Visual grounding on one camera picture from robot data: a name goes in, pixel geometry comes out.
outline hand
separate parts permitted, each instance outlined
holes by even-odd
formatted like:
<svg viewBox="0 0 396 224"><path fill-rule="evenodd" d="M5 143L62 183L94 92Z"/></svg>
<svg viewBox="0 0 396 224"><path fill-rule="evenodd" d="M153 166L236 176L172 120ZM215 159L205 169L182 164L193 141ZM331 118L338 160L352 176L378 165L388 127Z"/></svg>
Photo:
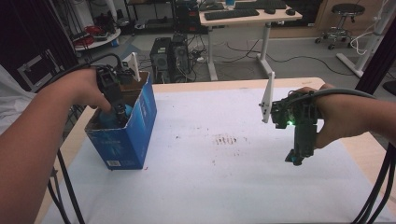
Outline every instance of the hand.
<svg viewBox="0 0 396 224"><path fill-rule="evenodd" d="M97 87L94 68L69 73L49 85L48 89L64 92L64 98L70 99L71 105L98 106L105 112L111 110L110 103Z"/></svg>
<svg viewBox="0 0 396 224"><path fill-rule="evenodd" d="M333 88L325 84L320 89ZM298 91L315 91L311 88L302 88ZM355 95L331 94L320 96L315 103L323 117L323 128L317 135L315 147L323 148L343 137L360 135L370 131L371 106L373 99Z"/></svg>

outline stool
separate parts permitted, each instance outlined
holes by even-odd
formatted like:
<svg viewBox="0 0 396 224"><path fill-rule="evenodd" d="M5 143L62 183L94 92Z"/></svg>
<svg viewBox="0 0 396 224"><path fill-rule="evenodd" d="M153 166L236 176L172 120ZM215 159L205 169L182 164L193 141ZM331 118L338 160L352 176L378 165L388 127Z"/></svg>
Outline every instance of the stool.
<svg viewBox="0 0 396 224"><path fill-rule="evenodd" d="M332 38L333 43L329 45L328 49L334 49L334 43L341 38L342 42L346 42L349 38L348 47L351 48L352 36L348 30L343 28L344 22L347 17L350 17L352 22L355 22L355 16L363 14L365 8L358 4L338 4L332 7L332 13L341 15L341 20L338 22L337 27L330 28L327 32L324 32L321 37L315 39L315 43L320 43L322 39Z"/></svg>

